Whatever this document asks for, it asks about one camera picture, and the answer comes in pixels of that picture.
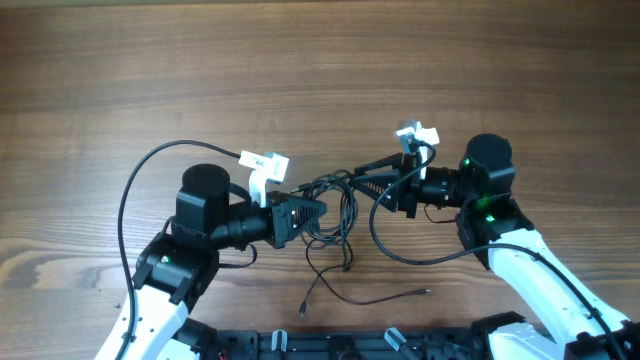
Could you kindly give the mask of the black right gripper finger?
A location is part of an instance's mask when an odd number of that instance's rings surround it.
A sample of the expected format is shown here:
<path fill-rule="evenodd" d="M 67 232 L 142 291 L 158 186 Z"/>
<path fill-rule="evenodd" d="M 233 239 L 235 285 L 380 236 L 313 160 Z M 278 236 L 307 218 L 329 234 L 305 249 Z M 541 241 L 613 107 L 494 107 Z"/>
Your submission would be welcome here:
<path fill-rule="evenodd" d="M 392 169 L 397 169 L 403 161 L 404 158 L 404 154 L 403 153 L 396 153 L 394 155 L 358 166 L 354 169 L 354 174 L 355 175 L 364 175 L 365 173 L 372 171 L 372 170 L 377 170 L 377 169 L 383 169 L 386 167 L 391 167 Z"/>
<path fill-rule="evenodd" d="M 398 205 L 398 186 L 394 186 L 394 183 L 399 178 L 398 170 L 362 174 L 352 179 L 351 186 L 373 200 L 380 200 L 380 206 L 396 208 Z"/>

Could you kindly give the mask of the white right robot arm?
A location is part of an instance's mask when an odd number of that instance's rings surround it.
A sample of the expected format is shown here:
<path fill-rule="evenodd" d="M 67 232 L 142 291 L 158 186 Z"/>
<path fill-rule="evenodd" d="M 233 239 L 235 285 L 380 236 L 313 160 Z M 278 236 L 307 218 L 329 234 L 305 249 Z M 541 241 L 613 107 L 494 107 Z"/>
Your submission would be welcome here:
<path fill-rule="evenodd" d="M 639 325 L 589 290 L 550 250 L 512 197 L 510 143 L 473 137 L 458 168 L 436 168 L 436 140 L 404 135 L 403 152 L 355 169 L 351 184 L 375 206 L 416 215 L 418 205 L 457 209 L 463 245 L 509 284 L 547 332 L 515 312 L 472 326 L 479 359 L 636 359 Z"/>

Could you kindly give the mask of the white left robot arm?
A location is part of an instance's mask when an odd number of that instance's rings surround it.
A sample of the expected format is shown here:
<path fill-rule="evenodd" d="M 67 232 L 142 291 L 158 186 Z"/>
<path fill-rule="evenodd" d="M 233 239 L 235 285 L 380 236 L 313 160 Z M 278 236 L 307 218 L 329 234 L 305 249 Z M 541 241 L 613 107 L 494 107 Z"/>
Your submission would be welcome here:
<path fill-rule="evenodd" d="M 222 167 L 187 169 L 170 228 L 139 255 L 134 296 L 101 347 L 101 359 L 219 359 L 216 329 L 190 319 L 198 299 L 223 268 L 220 252 L 256 241 L 279 249 L 318 223 L 321 201 L 273 191 L 266 206 L 231 183 Z"/>

